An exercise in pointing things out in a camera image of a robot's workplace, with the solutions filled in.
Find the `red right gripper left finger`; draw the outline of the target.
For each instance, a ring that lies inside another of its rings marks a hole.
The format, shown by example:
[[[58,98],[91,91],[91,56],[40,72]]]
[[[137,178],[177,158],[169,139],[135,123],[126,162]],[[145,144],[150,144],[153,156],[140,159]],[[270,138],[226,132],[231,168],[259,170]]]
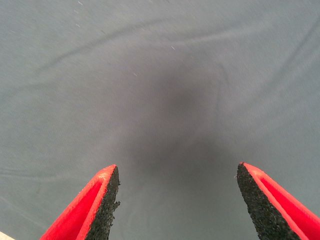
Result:
[[[107,240],[120,185],[113,164],[101,169],[41,236],[42,240]]]

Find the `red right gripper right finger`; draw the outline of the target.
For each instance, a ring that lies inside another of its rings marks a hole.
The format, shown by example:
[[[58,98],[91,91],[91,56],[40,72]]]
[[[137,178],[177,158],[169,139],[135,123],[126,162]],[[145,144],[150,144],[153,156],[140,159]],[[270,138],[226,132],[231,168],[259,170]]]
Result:
[[[264,171],[241,162],[236,178],[259,239],[320,238],[320,218]]]

